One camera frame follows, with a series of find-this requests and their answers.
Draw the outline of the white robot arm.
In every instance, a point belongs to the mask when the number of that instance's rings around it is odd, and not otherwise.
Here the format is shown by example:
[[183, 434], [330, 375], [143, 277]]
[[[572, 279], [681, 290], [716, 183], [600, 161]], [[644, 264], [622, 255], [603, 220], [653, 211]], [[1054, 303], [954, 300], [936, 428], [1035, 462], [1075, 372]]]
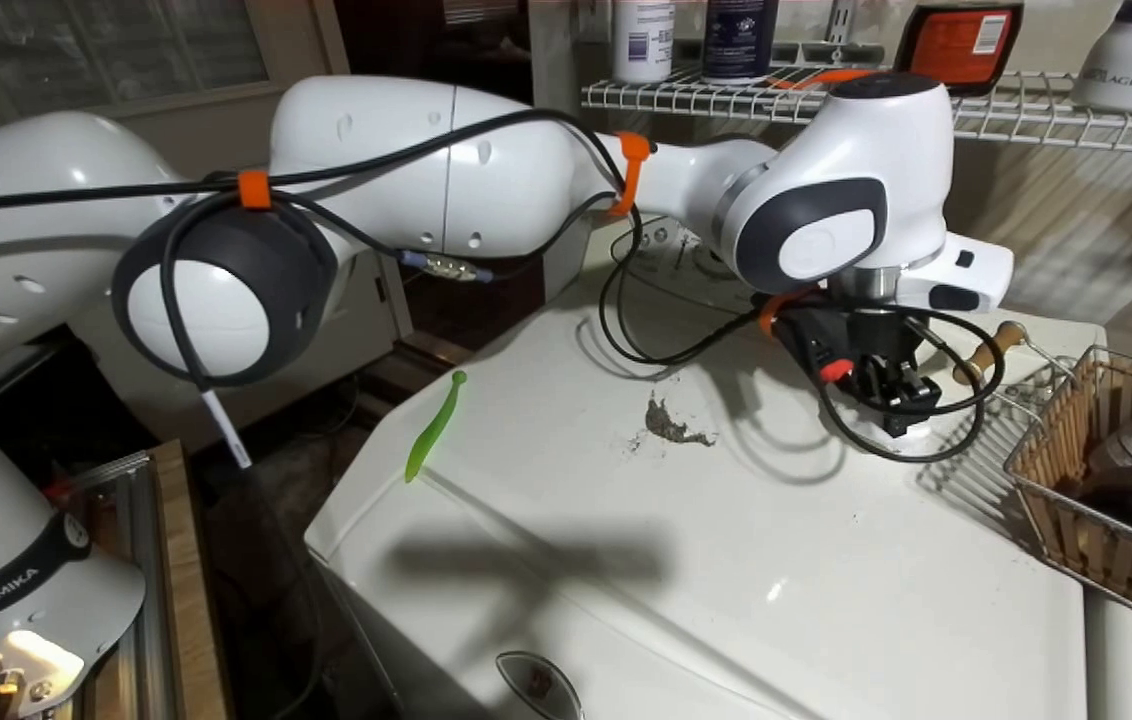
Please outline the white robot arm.
[[663, 211], [757, 290], [869, 277], [899, 308], [993, 308], [1009, 249], [948, 227], [953, 97], [909, 71], [827, 91], [787, 143], [641, 143], [407, 77], [308, 77], [254, 170], [180, 175], [101, 110], [0, 128], [0, 355], [94, 294], [157, 368], [254, 385], [290, 365], [360, 251], [461, 264], [542, 249], [572, 206]]

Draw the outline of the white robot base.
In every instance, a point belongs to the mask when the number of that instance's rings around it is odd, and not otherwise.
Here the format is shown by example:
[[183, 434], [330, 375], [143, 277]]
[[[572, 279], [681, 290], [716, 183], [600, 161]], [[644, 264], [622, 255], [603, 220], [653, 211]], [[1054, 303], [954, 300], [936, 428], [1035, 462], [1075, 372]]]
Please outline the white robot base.
[[66, 703], [139, 607], [143, 575], [0, 451], [0, 717]]

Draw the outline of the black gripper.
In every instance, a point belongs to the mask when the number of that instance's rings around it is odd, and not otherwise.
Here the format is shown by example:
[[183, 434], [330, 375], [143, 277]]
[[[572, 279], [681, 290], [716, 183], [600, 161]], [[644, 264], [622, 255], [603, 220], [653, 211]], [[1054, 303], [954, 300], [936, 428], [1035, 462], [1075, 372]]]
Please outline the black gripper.
[[914, 368], [926, 322], [914, 311], [787, 303], [777, 311], [777, 338], [819, 385], [879, 413], [888, 434], [932, 414], [941, 389]]

